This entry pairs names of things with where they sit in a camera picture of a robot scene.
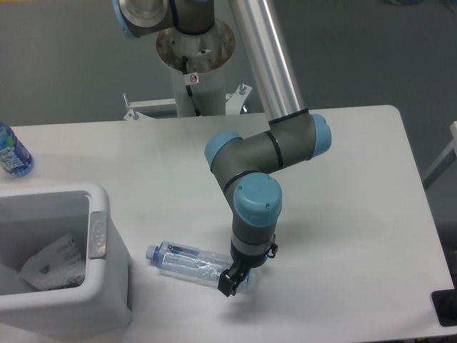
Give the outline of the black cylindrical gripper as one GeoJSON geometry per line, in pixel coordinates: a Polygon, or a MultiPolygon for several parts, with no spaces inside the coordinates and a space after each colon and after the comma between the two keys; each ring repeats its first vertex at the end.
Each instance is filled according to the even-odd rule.
{"type": "Polygon", "coordinates": [[[257,255],[242,253],[231,243],[231,257],[233,263],[219,276],[218,290],[226,297],[234,296],[238,292],[246,291],[249,282],[249,270],[260,267],[267,259],[273,259],[278,251],[278,245],[272,243],[268,249],[257,255]]]}

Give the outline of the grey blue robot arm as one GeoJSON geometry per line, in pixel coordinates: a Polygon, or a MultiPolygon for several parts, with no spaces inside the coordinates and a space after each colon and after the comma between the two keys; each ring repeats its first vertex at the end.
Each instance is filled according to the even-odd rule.
{"type": "MultiPolygon", "coordinates": [[[[205,148],[233,213],[233,262],[218,284],[226,296],[276,255],[282,191],[271,174],[325,153],[332,142],[326,120],[306,108],[272,2],[232,1],[230,7],[269,128],[248,138],[226,131],[205,148]]],[[[156,50],[171,72],[179,117],[225,114],[222,71],[233,56],[236,35],[216,18],[213,1],[114,1],[113,8],[125,35],[157,35],[156,50]]]]}

